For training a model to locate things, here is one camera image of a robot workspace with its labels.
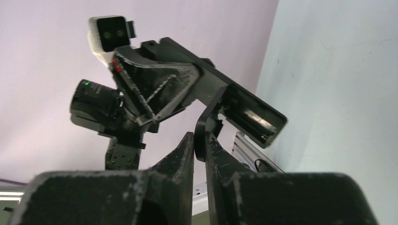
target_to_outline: camera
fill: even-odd
[[[130,45],[130,38],[135,38],[133,21],[127,22],[123,16],[92,17],[89,26],[91,51],[106,67],[111,62],[115,48]]]

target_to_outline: red component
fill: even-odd
[[[117,71],[118,73],[120,73],[120,72],[122,71],[122,69],[120,69],[119,64],[117,64],[116,60],[114,60],[114,59],[112,59],[112,62],[113,62],[113,65],[114,65],[115,68],[116,68],[116,71]]]

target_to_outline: black camera face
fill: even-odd
[[[98,19],[97,28],[102,49],[105,52],[112,52],[117,47],[130,45],[127,24],[123,16]]]

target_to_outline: white camera housing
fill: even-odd
[[[98,16],[89,19],[90,30],[87,34],[88,42],[90,45],[91,52],[97,59],[104,64],[105,67],[109,67],[109,63],[112,61],[114,52],[106,52],[102,47],[102,42],[100,38],[100,32],[97,26],[97,21],[103,18],[120,17],[119,15],[108,15],[108,16]]]

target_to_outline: white wall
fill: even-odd
[[[265,153],[288,172],[344,172],[398,221],[398,1],[279,2],[257,95],[289,123]]]
[[[86,78],[114,87],[91,54],[87,20],[124,15],[141,41],[171,37],[224,74],[255,90],[277,0],[0,1],[0,178],[28,182],[51,170],[102,170],[108,139],[70,122],[69,104]],[[193,131],[205,107],[195,102],[147,134],[141,168],[154,165]],[[235,129],[220,141],[231,149]],[[203,163],[195,182],[204,182]]]

